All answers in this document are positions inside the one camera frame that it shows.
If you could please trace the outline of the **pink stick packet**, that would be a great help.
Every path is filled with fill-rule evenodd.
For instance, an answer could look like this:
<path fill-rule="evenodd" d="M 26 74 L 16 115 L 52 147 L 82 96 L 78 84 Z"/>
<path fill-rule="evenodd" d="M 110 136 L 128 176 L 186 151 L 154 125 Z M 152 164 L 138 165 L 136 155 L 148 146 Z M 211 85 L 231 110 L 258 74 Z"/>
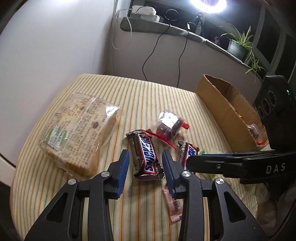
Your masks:
<path fill-rule="evenodd" d="M 168 186 L 165 185 L 163 188 L 163 194 L 168 205 L 169 216 L 172 222 L 181 220 L 183 212 L 183 201 L 175 200 L 168 189 Z"/>

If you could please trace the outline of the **dark chocolate bar blue label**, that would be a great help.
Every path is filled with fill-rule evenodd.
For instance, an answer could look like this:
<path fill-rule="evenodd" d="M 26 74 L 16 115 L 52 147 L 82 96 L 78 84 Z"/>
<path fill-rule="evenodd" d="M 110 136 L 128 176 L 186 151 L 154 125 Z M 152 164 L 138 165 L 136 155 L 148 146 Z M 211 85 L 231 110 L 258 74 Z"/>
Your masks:
<path fill-rule="evenodd" d="M 185 141 L 178 141 L 179 153 L 177 162 L 182 164 L 184 170 L 187 170 L 187 159 L 191 156 L 197 156 L 199 148 Z"/>

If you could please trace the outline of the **Snickers bar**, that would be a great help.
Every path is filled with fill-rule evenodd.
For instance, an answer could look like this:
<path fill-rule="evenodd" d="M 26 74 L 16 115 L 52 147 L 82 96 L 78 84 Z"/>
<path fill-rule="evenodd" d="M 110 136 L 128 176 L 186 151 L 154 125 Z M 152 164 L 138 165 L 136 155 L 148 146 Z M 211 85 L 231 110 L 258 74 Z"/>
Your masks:
<path fill-rule="evenodd" d="M 135 130 L 126 134 L 135 165 L 134 176 L 138 180 L 154 181 L 164 178 L 165 173 L 159 163 L 152 136 L 144 130 Z"/>

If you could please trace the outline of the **dark cake clear wrapper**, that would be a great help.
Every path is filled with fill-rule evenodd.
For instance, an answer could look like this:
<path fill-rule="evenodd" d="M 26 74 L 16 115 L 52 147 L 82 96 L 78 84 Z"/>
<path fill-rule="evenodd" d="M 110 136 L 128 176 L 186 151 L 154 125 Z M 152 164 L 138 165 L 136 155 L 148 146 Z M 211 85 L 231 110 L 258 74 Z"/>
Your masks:
<path fill-rule="evenodd" d="M 176 150 L 176 136 L 182 128 L 188 130 L 189 127 L 189 124 L 182 117 L 169 110 L 164 110 L 160 112 L 158 119 L 152 123 L 150 128 L 144 130 L 144 132 L 169 148 Z"/>

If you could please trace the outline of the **large dark cake red-edged wrapper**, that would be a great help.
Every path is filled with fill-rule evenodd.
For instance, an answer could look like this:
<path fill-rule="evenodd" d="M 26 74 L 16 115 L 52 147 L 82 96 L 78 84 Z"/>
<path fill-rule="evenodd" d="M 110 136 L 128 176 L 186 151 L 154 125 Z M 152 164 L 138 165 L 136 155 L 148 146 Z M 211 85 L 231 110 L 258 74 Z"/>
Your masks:
<path fill-rule="evenodd" d="M 255 139 L 256 144 L 258 146 L 264 145 L 264 141 L 262 139 L 261 133 L 260 133 L 257 125 L 253 123 L 251 125 L 246 125 L 246 127 L 248 128 L 249 132 L 251 133 L 251 135 Z"/>

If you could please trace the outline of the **brown cardboard box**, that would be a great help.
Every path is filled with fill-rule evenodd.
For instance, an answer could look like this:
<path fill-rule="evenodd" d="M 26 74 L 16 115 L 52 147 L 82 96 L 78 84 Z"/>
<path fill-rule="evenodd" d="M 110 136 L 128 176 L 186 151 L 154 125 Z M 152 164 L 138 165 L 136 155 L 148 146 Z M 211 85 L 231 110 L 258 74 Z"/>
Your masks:
<path fill-rule="evenodd" d="M 247 99 L 232 84 L 210 75 L 202 75 L 196 94 L 204 102 L 220 126 L 234 152 L 259 151 L 268 144 L 260 117 Z M 264 145 L 258 146 L 246 125 L 256 124 Z"/>

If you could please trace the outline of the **potted spider plant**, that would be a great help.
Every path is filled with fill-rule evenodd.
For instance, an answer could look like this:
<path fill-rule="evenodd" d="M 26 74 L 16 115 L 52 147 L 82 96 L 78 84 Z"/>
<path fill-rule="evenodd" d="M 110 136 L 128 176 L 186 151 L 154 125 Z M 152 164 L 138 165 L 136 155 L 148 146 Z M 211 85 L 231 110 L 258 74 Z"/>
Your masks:
<path fill-rule="evenodd" d="M 254 35 L 251 32 L 251 26 L 247 31 L 240 32 L 233 24 L 229 23 L 233 29 L 229 32 L 221 34 L 222 37 L 228 36 L 229 44 L 227 52 L 239 59 L 242 63 L 246 64 L 248 69 L 245 74 L 253 73 L 255 75 L 255 81 L 258 77 L 261 80 L 264 79 L 267 71 L 261 65 L 260 60 L 255 55 L 255 49 L 253 44 Z"/>

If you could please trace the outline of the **striped yellow table cloth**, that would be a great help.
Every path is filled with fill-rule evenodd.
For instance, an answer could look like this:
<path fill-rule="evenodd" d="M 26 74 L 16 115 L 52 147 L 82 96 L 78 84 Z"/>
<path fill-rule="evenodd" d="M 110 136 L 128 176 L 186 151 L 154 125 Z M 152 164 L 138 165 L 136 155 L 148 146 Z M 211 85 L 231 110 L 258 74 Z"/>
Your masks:
<path fill-rule="evenodd" d="M 18 159 L 12 216 L 25 240 L 182 240 L 169 216 L 166 158 L 178 142 L 209 152 L 258 152 L 267 134 L 228 82 L 194 92 L 83 74 L 61 91 Z"/>

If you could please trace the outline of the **clear bag of crackers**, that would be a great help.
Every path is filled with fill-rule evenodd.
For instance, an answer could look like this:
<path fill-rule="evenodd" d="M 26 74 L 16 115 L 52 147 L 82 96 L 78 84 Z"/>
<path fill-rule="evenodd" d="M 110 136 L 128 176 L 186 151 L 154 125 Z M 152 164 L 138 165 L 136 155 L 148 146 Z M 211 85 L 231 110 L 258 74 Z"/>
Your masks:
<path fill-rule="evenodd" d="M 44 153 L 78 180 L 94 177 L 100 150 L 121 116 L 119 106 L 82 93 L 70 95 L 48 120 L 39 139 Z"/>

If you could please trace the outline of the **small pink figurine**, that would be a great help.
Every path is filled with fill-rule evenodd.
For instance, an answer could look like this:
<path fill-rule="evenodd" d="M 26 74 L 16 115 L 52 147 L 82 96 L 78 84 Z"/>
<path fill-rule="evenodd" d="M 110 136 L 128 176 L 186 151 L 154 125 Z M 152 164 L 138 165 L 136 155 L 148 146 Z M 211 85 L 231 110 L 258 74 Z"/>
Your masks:
<path fill-rule="evenodd" d="M 218 36 L 216 36 L 216 37 L 214 38 L 214 43 L 215 43 L 216 45 L 220 46 L 220 41 L 219 41 L 219 37 L 218 37 Z"/>

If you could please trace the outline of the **white power adapter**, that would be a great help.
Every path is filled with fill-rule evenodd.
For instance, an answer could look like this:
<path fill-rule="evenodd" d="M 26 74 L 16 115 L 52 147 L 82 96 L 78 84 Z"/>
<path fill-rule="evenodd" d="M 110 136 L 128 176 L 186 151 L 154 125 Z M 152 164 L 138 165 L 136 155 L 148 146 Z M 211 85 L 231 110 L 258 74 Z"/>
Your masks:
<path fill-rule="evenodd" d="M 132 6 L 132 14 L 140 15 L 140 19 L 159 22 L 160 16 L 157 15 L 156 10 L 151 6 Z"/>

